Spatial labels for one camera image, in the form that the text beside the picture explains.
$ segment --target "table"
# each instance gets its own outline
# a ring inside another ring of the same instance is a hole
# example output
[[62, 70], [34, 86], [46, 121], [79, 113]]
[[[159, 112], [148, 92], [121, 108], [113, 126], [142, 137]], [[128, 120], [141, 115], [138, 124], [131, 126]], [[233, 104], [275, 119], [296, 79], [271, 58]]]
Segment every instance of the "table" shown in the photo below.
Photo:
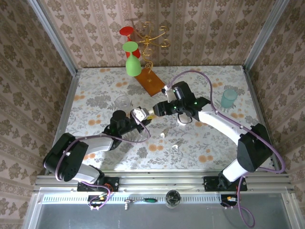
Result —
[[[168, 83], [177, 74], [195, 69], [208, 75], [213, 83], [213, 100], [222, 112], [238, 119], [244, 125], [258, 123], [257, 114], [244, 72], [241, 66], [184, 66], [154, 67], [153, 71]], [[195, 73], [187, 73], [178, 81], [186, 81], [196, 97], [209, 99], [210, 88], [207, 81]], [[238, 93], [233, 107], [224, 109], [220, 100], [225, 89], [232, 88]], [[82, 69], [79, 84], [72, 104], [66, 132], [76, 136], [101, 133], [109, 124], [116, 110], [114, 100], [127, 95], [133, 107], [151, 109], [156, 103], [166, 100], [162, 93], [150, 97], [140, 84], [126, 74], [125, 68]], [[177, 123], [177, 116], [153, 117], [147, 126], [152, 137], [142, 144], [121, 143], [109, 152], [87, 155], [83, 163], [101, 170], [129, 169], [203, 169], [222, 170], [236, 159], [237, 147], [225, 135], [207, 124], [193, 121], [186, 126]], [[160, 133], [170, 127], [166, 138]], [[147, 133], [136, 130], [123, 136], [129, 140], [143, 140]], [[172, 148], [176, 142], [182, 145]], [[268, 159], [264, 167], [272, 167]]]

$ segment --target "glass cup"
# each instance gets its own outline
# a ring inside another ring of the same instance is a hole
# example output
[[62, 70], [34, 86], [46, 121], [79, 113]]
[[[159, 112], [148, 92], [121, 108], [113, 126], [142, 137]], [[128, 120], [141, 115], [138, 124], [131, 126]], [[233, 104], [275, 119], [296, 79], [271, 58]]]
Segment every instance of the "glass cup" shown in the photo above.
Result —
[[125, 113], [130, 112], [130, 99], [127, 96], [122, 95], [117, 97], [114, 104], [119, 110], [122, 110]]
[[237, 99], [236, 91], [232, 89], [227, 89], [223, 93], [220, 104], [223, 108], [229, 108], [233, 105], [236, 99]]

